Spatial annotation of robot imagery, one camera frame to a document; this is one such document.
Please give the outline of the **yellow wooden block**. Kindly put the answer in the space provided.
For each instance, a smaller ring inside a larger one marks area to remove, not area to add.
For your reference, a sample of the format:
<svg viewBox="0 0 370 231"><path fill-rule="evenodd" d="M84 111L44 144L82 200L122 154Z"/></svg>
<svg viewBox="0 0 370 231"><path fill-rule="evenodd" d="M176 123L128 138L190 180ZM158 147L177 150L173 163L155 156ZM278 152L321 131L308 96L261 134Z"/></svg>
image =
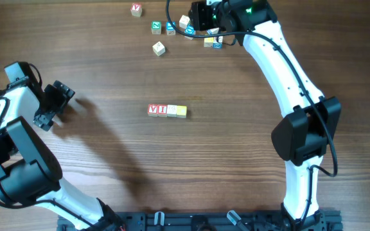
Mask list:
<svg viewBox="0 0 370 231"><path fill-rule="evenodd" d="M213 37L204 38L204 47L213 47L213 42L214 42Z"/></svg>
<svg viewBox="0 0 370 231"><path fill-rule="evenodd" d="M179 118L186 118L188 108L187 106L177 105L177 117Z"/></svg>

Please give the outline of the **block with blue side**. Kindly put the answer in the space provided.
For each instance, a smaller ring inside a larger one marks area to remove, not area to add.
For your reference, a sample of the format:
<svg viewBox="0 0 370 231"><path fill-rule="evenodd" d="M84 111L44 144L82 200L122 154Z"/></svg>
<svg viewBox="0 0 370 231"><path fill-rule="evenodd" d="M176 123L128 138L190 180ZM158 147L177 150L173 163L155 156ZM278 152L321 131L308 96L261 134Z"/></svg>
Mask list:
<svg viewBox="0 0 370 231"><path fill-rule="evenodd" d="M213 38L213 48L214 49L223 48L223 36L217 36Z"/></svg>

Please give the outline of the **yellow wooden block front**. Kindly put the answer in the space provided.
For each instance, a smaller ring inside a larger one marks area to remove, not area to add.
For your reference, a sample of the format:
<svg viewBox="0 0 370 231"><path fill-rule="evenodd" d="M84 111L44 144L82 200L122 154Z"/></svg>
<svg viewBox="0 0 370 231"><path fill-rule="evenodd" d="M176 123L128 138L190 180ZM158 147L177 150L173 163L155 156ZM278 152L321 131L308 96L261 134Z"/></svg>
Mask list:
<svg viewBox="0 0 370 231"><path fill-rule="evenodd" d="M188 108L187 106L177 105L177 117L179 118L186 118Z"/></svg>

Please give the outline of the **plain wooden block lowest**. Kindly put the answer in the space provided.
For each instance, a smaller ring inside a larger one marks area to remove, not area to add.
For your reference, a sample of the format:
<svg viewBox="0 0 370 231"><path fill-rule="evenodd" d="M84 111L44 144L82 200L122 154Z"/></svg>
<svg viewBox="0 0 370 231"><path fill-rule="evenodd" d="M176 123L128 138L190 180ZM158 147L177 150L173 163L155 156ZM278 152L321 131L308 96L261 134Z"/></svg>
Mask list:
<svg viewBox="0 0 370 231"><path fill-rule="evenodd" d="M166 115L168 117L177 117L177 105L167 105Z"/></svg>

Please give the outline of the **red A wooden block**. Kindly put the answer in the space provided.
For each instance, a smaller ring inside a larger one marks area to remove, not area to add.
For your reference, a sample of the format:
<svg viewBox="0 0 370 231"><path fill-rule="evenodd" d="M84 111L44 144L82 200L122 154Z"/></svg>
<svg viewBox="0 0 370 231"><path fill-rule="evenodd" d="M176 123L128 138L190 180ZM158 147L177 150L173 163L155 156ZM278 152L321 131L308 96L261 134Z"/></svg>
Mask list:
<svg viewBox="0 0 370 231"><path fill-rule="evenodd" d="M147 109L148 116L157 117L158 116L158 104L149 104Z"/></svg>

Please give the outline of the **red I wooden block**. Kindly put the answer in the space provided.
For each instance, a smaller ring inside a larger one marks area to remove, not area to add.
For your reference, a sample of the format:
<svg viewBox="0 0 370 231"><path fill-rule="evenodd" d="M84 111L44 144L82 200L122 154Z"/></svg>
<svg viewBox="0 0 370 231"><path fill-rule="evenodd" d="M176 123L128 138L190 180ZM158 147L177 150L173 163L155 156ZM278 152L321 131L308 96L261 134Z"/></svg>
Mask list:
<svg viewBox="0 0 370 231"><path fill-rule="evenodd" d="M158 105L157 106L157 116L166 117L167 116L168 105Z"/></svg>

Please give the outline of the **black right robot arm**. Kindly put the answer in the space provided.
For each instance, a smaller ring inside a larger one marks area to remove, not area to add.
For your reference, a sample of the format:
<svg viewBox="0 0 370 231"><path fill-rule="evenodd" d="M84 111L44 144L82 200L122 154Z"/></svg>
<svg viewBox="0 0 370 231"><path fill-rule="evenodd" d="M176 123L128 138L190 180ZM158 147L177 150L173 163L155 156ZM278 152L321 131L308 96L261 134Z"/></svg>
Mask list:
<svg viewBox="0 0 370 231"><path fill-rule="evenodd" d="M283 207L295 225L303 224L319 209L318 173L334 177L338 172L333 137L341 104L307 77L267 1L197 1L188 15L197 31L218 28L219 36L233 35L271 86L282 116L271 140L285 161Z"/></svg>

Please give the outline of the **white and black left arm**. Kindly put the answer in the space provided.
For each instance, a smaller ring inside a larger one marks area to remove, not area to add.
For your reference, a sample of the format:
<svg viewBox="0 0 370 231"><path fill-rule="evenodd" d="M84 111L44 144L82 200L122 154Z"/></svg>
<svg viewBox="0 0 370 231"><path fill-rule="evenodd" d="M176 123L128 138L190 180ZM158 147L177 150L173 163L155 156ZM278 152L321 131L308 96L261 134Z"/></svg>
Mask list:
<svg viewBox="0 0 370 231"><path fill-rule="evenodd" d="M63 177L58 160L31 127L48 131L74 91L60 81L44 87L28 62L4 70L10 82L0 90L0 207L42 207L75 230L124 230L124 221L108 205Z"/></svg>

